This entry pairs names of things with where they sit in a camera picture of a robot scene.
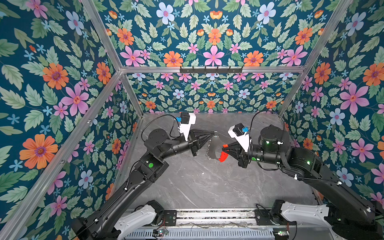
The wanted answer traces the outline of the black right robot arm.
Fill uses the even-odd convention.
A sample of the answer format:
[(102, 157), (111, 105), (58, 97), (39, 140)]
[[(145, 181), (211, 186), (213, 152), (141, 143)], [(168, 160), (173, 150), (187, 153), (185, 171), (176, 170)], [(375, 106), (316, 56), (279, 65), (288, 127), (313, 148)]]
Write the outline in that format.
[(252, 161), (275, 165), (282, 173), (306, 183), (330, 201), (321, 206), (275, 201), (274, 207), (282, 219), (324, 226), (345, 240), (383, 239), (383, 226), (376, 221), (384, 214), (383, 208), (355, 193), (315, 153), (293, 147), (287, 131), (274, 125), (265, 127), (257, 144), (243, 124), (230, 127), (228, 133), (236, 142), (223, 146), (221, 162), (230, 155), (242, 168)]

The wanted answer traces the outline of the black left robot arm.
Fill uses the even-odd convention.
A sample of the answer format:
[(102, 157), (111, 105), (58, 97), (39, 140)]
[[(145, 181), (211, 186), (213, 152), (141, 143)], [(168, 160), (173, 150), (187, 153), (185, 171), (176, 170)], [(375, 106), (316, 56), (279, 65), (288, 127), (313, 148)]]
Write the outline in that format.
[(214, 134), (213, 131), (192, 129), (188, 137), (171, 139), (165, 130), (153, 130), (144, 142), (147, 151), (134, 163), (125, 182), (93, 214), (73, 222), (74, 239), (122, 240), (136, 229), (160, 221), (164, 210), (156, 201), (148, 202), (130, 217), (123, 214), (166, 171), (169, 167), (166, 158), (186, 151), (196, 156)]

